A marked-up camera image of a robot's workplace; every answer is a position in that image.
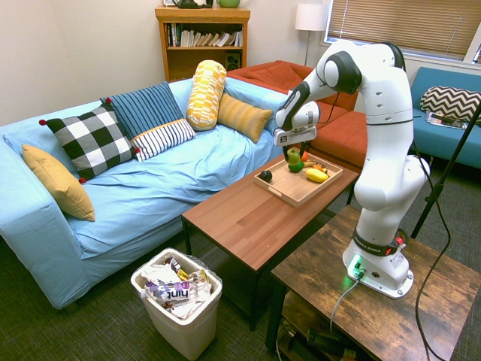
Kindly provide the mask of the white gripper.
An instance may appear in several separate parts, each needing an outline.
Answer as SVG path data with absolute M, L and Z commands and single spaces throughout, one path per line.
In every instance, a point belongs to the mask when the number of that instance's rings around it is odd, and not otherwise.
M 288 145 L 300 143 L 299 153 L 303 155 L 307 149 L 309 141 L 316 137 L 316 127 L 308 126 L 302 129 L 282 130 L 278 128 L 274 131 L 274 144 L 283 147 L 283 155 L 286 162 L 289 161 Z

